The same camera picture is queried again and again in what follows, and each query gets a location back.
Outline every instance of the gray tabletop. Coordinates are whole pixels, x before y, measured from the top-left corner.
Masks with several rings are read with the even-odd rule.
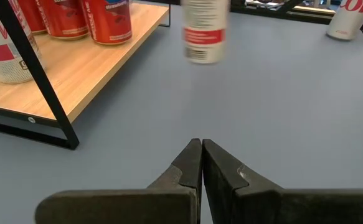
[[[191,138],[285,188],[363,188],[363,36],[231,14],[225,60],[193,65],[172,12],[76,120],[77,151],[0,134],[0,223],[61,190],[145,188]]]

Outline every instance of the white and red can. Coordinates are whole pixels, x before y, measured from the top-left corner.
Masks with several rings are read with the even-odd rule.
[[[79,0],[36,0],[47,32],[60,39],[79,39],[87,35],[87,24]]]
[[[327,35],[352,40],[363,24],[363,0],[343,0],[329,23]]]
[[[26,19],[18,5],[17,0],[9,0],[11,6],[21,24],[24,32],[31,43],[37,57],[41,61],[41,54],[39,48],[34,40]],[[32,79],[32,75],[25,62],[23,61],[20,53],[12,42],[7,30],[4,28],[0,21],[0,82],[15,84],[22,83]]]
[[[33,34],[42,34],[47,31],[43,18],[37,8],[36,0],[18,0],[18,3],[25,15],[26,21]]]
[[[99,44],[121,44],[129,40],[129,0],[83,0],[93,40]]]
[[[215,63],[224,56],[228,0],[182,0],[186,57]]]

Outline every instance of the wooden shelf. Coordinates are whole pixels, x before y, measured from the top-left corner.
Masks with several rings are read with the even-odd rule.
[[[122,45],[99,45],[90,37],[76,41],[56,40],[48,35],[36,37],[47,76],[71,122],[167,14],[167,7],[133,3],[133,37]],[[33,81],[18,85],[0,83],[0,108],[55,119]]]

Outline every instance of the coca-cola can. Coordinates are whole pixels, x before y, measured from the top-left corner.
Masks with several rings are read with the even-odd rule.
[[[83,0],[91,36],[99,44],[121,44],[129,40],[129,0]]]
[[[31,46],[34,49],[37,58],[42,63],[39,48],[22,13],[21,7],[19,6],[17,0],[9,0],[9,2],[18,18],[19,23],[24,29]],[[26,82],[31,79],[32,75],[29,69],[27,68],[20,53],[8,35],[7,30],[0,21],[0,82],[15,84]]]
[[[352,40],[363,24],[363,0],[343,0],[326,31],[327,35]]]
[[[25,15],[26,21],[31,28],[33,34],[42,34],[47,31],[44,25],[43,18],[35,0],[19,0],[18,1],[22,12]]]
[[[88,34],[79,0],[36,0],[47,32],[59,39],[80,39]]]

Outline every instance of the shelf leg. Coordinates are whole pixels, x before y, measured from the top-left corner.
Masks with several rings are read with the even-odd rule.
[[[167,24],[159,24],[161,27],[170,27],[171,25],[171,0],[169,0],[169,18],[167,20]]]

